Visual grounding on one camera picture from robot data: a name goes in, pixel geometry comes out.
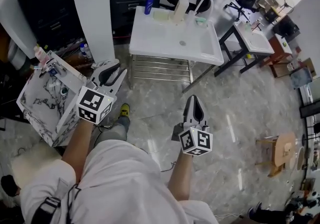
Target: dark clothing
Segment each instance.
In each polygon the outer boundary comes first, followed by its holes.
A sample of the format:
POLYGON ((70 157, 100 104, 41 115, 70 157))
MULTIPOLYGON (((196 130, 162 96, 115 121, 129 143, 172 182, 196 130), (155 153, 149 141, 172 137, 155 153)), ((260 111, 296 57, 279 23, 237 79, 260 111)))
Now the dark clothing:
MULTIPOLYGON (((257 210, 251 219, 262 224, 286 224, 286 216, 288 213, 284 211, 268 211, 257 210)), ((312 217, 293 214, 294 220, 290 224, 307 224, 312 217)))

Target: sink basin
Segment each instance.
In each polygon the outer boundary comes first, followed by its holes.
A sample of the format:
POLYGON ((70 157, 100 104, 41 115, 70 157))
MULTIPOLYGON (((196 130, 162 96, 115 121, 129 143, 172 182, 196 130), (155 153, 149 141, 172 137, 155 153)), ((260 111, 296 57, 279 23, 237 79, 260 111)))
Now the sink basin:
POLYGON ((78 92, 87 79, 56 55, 53 58, 67 69, 67 75, 59 77, 46 73, 40 78, 41 71, 36 70, 25 84, 17 104, 34 129, 54 147, 69 142, 79 120, 75 109, 78 92))
POLYGON ((158 21, 155 11, 172 11, 152 8, 150 15, 144 14, 144 7, 137 6, 130 41, 130 53, 156 57, 185 59, 222 65, 224 59, 213 23, 188 25, 184 21, 174 24, 170 19, 158 21))

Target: soap dispenser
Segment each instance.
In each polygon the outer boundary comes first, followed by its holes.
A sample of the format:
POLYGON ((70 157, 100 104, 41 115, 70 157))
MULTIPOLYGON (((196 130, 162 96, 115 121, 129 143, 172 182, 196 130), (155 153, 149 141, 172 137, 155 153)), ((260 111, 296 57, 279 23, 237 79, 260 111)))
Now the soap dispenser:
POLYGON ((171 16, 171 20, 174 23, 180 23, 184 19, 184 16, 188 7, 189 7, 189 0, 179 0, 171 16))

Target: white partition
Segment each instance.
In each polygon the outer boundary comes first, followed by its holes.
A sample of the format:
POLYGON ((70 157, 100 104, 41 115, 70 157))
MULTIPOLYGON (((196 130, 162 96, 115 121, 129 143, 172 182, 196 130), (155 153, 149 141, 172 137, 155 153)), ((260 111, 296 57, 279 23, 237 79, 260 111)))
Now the white partition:
POLYGON ((115 58, 110 0, 74 0, 80 23, 95 62, 115 58))

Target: white cube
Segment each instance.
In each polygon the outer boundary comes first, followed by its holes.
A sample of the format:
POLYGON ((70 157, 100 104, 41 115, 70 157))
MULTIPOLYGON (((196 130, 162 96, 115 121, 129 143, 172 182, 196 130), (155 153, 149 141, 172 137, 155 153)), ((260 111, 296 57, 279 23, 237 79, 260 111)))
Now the white cube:
POLYGON ((212 151, 213 135, 193 127, 179 134, 183 153, 200 156, 212 151))
POLYGON ((83 86, 76 102, 76 113, 97 125, 111 111, 113 101, 112 97, 83 86))

